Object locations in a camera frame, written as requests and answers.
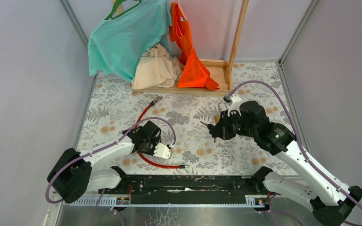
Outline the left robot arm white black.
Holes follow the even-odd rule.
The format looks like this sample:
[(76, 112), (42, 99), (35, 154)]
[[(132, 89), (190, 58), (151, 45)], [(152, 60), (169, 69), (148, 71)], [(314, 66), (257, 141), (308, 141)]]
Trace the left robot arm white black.
[(161, 129), (148, 121), (136, 129), (123, 131), (117, 141), (107, 142), (89, 153), (74, 148), (65, 150), (48, 174), (47, 181), (66, 203), (103, 188), (111, 188), (120, 194), (127, 189), (127, 181), (109, 163), (131, 153), (169, 159), (171, 148), (161, 142)]

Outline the black headed key bunch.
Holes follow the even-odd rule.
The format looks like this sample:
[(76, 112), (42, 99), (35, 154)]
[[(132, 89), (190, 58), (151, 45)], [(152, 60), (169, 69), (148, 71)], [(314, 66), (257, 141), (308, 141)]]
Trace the black headed key bunch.
[(216, 142), (216, 137), (214, 137), (213, 134), (212, 134), (212, 129), (214, 128), (214, 125), (213, 124), (207, 124), (207, 123), (204, 123), (202, 121), (200, 121), (200, 123), (202, 123), (205, 127), (207, 127), (207, 129), (209, 130), (209, 134), (214, 139), (214, 143), (215, 143)]

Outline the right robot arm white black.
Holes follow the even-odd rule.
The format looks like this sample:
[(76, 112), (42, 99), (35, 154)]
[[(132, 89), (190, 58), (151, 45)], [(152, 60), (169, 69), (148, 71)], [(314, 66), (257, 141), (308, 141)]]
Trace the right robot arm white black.
[(300, 149), (296, 136), (286, 126), (271, 122), (256, 101), (237, 107), (238, 110), (222, 111), (215, 125), (208, 124), (209, 134), (222, 140), (237, 135), (251, 137), (262, 150), (282, 160), (305, 181), (301, 184), (261, 167), (253, 175), (253, 191), (263, 194), (269, 190), (283, 195), (311, 211), (324, 226), (342, 225), (362, 198), (362, 189), (348, 186), (324, 169), (306, 150)]

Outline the red cable lock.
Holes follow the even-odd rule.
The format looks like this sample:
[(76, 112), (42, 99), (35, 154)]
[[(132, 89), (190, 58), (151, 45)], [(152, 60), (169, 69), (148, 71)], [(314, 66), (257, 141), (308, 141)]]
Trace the red cable lock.
[[(137, 122), (139, 122), (142, 117), (145, 115), (145, 113), (154, 105), (156, 105), (160, 100), (162, 100), (163, 97), (162, 96), (157, 96), (154, 100), (152, 100), (150, 102), (150, 104), (145, 108), (145, 110), (141, 113), (141, 115), (139, 116)], [(159, 164), (159, 163), (155, 163), (155, 162), (152, 162), (151, 160), (147, 159), (142, 153), (138, 153), (138, 155), (140, 156), (140, 158), (142, 160), (144, 160), (146, 163), (152, 165), (152, 166), (155, 166), (155, 167), (158, 167), (158, 168), (163, 168), (163, 169), (185, 169), (185, 168), (188, 168), (189, 166), (188, 165), (162, 165), (162, 164)]]

